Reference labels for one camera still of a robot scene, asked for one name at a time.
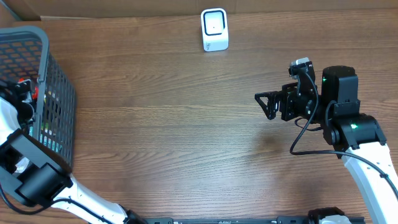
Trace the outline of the orange cracker pack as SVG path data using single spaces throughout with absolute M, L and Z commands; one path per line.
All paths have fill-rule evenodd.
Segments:
M 22 83 L 26 80 L 30 80 L 30 79 L 25 79 L 25 78 L 20 78 L 18 83 Z M 38 98 L 38 94 L 39 94 L 39 88 L 37 86 L 37 80 L 30 80 L 30 84 L 31 84 L 31 97 L 34 101 L 37 101 Z

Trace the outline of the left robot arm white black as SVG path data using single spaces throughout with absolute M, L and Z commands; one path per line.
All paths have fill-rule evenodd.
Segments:
M 53 207 L 88 223 L 145 223 L 132 210 L 81 185 L 56 152 L 25 133 L 32 120 L 30 80 L 1 81 L 1 197 L 16 213 L 35 215 Z

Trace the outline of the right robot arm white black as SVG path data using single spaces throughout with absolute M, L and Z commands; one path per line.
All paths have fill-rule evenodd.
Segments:
M 291 63 L 289 75 L 295 81 L 281 90 L 254 95 L 269 120 L 277 112 L 284 121 L 306 119 L 289 152 L 295 156 L 335 155 L 358 186 L 372 221 L 397 223 L 397 173 L 378 121 L 360 112 L 356 70 L 344 65 L 324 68 L 318 88 L 312 61 L 301 58 Z M 311 124 L 318 125 L 331 150 L 295 151 Z

